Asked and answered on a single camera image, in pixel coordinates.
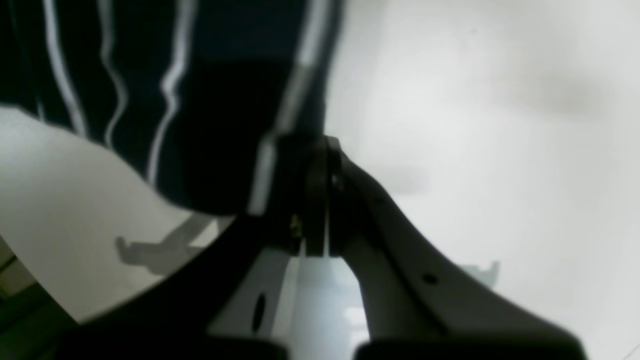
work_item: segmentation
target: black plastic part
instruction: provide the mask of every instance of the black plastic part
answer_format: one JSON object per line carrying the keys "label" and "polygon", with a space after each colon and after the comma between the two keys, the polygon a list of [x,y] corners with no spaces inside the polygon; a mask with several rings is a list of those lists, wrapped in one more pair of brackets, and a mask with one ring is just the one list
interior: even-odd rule
{"label": "black plastic part", "polygon": [[[277,196],[280,200],[272,202],[263,217],[239,215],[213,244],[168,279],[76,329],[63,340],[57,358],[95,358],[98,349],[111,347],[128,349],[110,353],[120,359],[142,359],[149,353],[198,359],[200,354],[217,354],[214,349],[207,350],[209,346],[233,347],[228,345],[232,340],[220,336],[258,341],[256,335],[268,333],[267,325],[273,323],[277,296],[265,299],[260,321],[255,318],[256,334],[253,310],[258,296],[245,295],[279,294],[280,287],[274,289],[273,285],[281,283],[288,254],[297,253],[300,246],[290,236],[289,222],[301,209],[303,179],[303,174],[292,174],[287,193]],[[260,262],[265,254],[272,255],[267,256],[270,261]],[[221,317],[246,321],[231,329]],[[244,344],[238,354],[245,350],[248,356],[254,354],[245,342],[233,344]],[[270,351],[260,358],[270,359],[269,354],[283,358],[281,351]]]}
{"label": "black plastic part", "polygon": [[306,241],[307,256],[322,256],[324,253],[328,190],[326,146],[326,138],[318,140],[305,176],[302,233]]}
{"label": "black plastic part", "polygon": [[571,360],[575,348],[568,343],[540,343],[511,339],[466,341],[374,341],[356,351],[356,360]]}
{"label": "black plastic part", "polygon": [[35,360],[54,360],[56,358],[56,352],[58,351],[58,344],[54,344],[44,350],[38,355]]}
{"label": "black plastic part", "polygon": [[[339,235],[332,248],[342,249],[360,282],[372,347],[401,340],[409,342],[386,345],[397,350],[389,355],[409,354],[406,345],[443,358],[466,348],[489,356],[521,358],[539,349],[550,359],[584,359],[577,338],[460,270],[412,226],[380,184],[337,154],[337,141],[329,148],[329,159],[340,159],[338,165],[330,161],[331,177],[337,179],[330,199],[340,200],[340,206],[330,206],[331,234]],[[383,353],[365,351],[359,358],[386,358],[376,357]]]}
{"label": "black plastic part", "polygon": [[214,337],[269,339],[290,258],[281,250],[264,248],[232,296],[211,319],[206,333]]}
{"label": "black plastic part", "polygon": [[85,329],[73,333],[58,349],[58,359],[285,360],[287,351],[260,340],[185,336],[175,327],[132,327],[118,332]]}

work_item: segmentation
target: hole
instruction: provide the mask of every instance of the hole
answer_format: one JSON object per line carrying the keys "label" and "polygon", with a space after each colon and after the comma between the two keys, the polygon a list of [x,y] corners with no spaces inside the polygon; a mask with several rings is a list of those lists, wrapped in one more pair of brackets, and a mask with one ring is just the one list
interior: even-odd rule
{"label": "hole", "polygon": [[429,285],[435,285],[438,283],[438,278],[433,274],[424,274],[422,276],[422,281],[426,282]]}
{"label": "hole", "polygon": [[262,315],[264,315],[264,308],[267,303],[267,298],[264,293],[261,293],[258,297],[258,301],[255,303],[255,309],[253,310],[253,323],[251,324],[251,330],[253,333],[258,332],[260,324],[262,323]]}

